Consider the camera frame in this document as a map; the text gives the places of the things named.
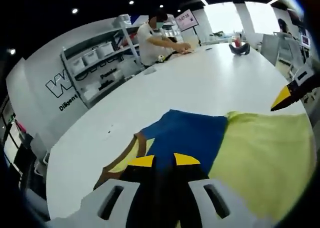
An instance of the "white wall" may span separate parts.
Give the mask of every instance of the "white wall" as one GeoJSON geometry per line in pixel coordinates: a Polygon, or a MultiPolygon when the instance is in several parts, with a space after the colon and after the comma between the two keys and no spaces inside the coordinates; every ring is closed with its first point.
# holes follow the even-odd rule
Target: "white wall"
{"type": "MultiPolygon", "coordinates": [[[[246,4],[235,3],[235,6],[238,11],[239,17],[242,21],[242,25],[246,34],[247,41],[250,43],[252,47],[256,48],[257,43],[262,42],[263,34],[255,33],[254,26],[253,26],[249,11],[246,7],[246,4]]],[[[282,18],[288,24],[289,31],[292,33],[292,35],[298,38],[299,29],[297,26],[292,24],[289,13],[285,10],[278,9],[275,7],[273,9],[277,19],[282,18]]],[[[212,34],[212,30],[211,30],[207,15],[205,13],[205,10],[198,9],[192,12],[199,23],[199,26],[196,26],[195,29],[198,33],[198,36],[201,42],[209,41],[210,39],[209,34],[212,34]]],[[[186,39],[187,37],[193,36],[194,34],[195,33],[192,28],[182,32],[184,39],[186,39]]]]}
{"type": "Polygon", "coordinates": [[[63,47],[108,30],[113,20],[109,18],[68,31],[41,47],[27,60],[22,59],[12,69],[6,79],[9,98],[18,120],[32,136],[50,126],[62,113],[63,117],[73,121],[73,116],[78,117],[79,111],[84,114],[88,110],[78,98],[60,111],[59,107],[76,94],[64,72],[60,53],[63,47]]]}
{"type": "MultiPolygon", "coordinates": [[[[212,30],[208,21],[208,17],[203,9],[198,9],[192,11],[193,15],[195,16],[196,20],[198,21],[198,26],[195,26],[195,30],[198,34],[198,37],[201,42],[209,41],[209,35],[212,34],[212,30]]],[[[195,35],[194,29],[189,28],[183,31],[182,36],[184,40],[188,40],[190,37],[195,35]]]]}
{"type": "Polygon", "coordinates": [[[18,121],[24,125],[28,133],[34,136],[39,127],[43,126],[45,118],[37,105],[25,71],[25,60],[22,58],[7,76],[6,85],[18,121]]]}
{"type": "Polygon", "coordinates": [[[244,28],[245,36],[248,43],[257,48],[257,43],[262,42],[263,34],[255,33],[254,25],[252,23],[250,13],[245,3],[235,3],[236,10],[238,11],[239,17],[244,28]]]}

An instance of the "person's hand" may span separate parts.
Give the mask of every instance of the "person's hand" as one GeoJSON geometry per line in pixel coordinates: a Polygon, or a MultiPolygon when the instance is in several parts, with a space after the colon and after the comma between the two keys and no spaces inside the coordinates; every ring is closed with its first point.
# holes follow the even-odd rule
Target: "person's hand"
{"type": "Polygon", "coordinates": [[[186,53],[186,50],[190,47],[188,43],[175,43],[173,49],[178,53],[186,53]]]}
{"type": "Polygon", "coordinates": [[[187,42],[184,42],[184,43],[180,43],[185,49],[190,49],[191,48],[191,45],[187,42]]]}

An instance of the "table surface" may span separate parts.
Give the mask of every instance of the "table surface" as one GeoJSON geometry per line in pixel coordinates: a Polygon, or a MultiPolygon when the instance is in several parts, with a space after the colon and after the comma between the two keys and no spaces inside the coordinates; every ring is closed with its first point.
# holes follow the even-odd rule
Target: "table surface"
{"type": "Polygon", "coordinates": [[[46,179],[52,219],[77,211],[102,168],[122,153],[134,133],[170,109],[211,116],[230,111],[306,113],[300,101],[270,112],[288,82],[254,49],[247,56],[235,56],[228,44],[203,46],[154,68],[156,72],[142,72],[106,96],[54,145],[46,179]]]}

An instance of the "black ceiling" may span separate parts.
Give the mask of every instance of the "black ceiling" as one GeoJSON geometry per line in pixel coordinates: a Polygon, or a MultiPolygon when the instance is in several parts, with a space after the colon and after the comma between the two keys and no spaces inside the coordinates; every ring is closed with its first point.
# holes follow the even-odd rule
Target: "black ceiling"
{"type": "MultiPolygon", "coordinates": [[[[177,9],[197,9],[201,2],[181,7],[190,0],[2,0],[2,36],[0,59],[6,59],[5,74],[24,57],[27,59],[53,38],[83,24],[116,17],[119,14],[148,14],[160,4],[168,13],[176,15],[177,9]],[[72,8],[79,13],[73,15],[72,8]],[[16,48],[15,56],[8,56],[6,49],[16,48]]],[[[209,3],[232,0],[208,0],[209,3]]]]}

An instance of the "person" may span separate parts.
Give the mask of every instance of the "person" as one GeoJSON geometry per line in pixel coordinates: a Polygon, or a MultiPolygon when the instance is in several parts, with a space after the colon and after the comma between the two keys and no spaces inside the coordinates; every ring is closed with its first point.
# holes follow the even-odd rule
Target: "person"
{"type": "Polygon", "coordinates": [[[145,67],[153,65],[159,55],[162,55],[159,47],[172,48],[179,53],[191,48],[188,43],[175,43],[154,32],[154,29],[160,29],[167,19],[168,15],[162,9],[158,9],[149,15],[148,22],[141,25],[137,31],[141,61],[145,67]]]}
{"type": "Polygon", "coordinates": [[[279,18],[278,19],[278,24],[279,24],[279,27],[280,27],[280,32],[288,33],[288,34],[290,34],[292,36],[292,34],[289,32],[287,23],[283,19],[279,18]]]}

